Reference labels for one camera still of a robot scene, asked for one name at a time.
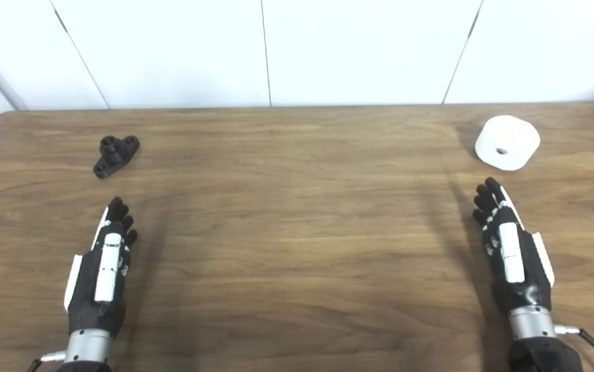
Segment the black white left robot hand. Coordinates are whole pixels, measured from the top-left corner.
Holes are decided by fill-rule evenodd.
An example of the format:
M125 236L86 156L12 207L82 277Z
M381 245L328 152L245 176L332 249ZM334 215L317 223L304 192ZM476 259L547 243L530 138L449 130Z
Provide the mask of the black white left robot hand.
M134 219L122 198L106 207L91 249L73 257L64 309L68 332L103 330L117 337L126 318L124 288L131 264L131 247L138 238Z

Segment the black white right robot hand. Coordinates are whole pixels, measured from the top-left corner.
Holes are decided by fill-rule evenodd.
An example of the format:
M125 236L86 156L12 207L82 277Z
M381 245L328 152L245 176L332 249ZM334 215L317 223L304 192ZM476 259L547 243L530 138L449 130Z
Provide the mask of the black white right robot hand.
M524 306L551 311L555 276L542 236L524 228L507 191L493 177L476 193L473 217L481 228L498 308L503 313Z

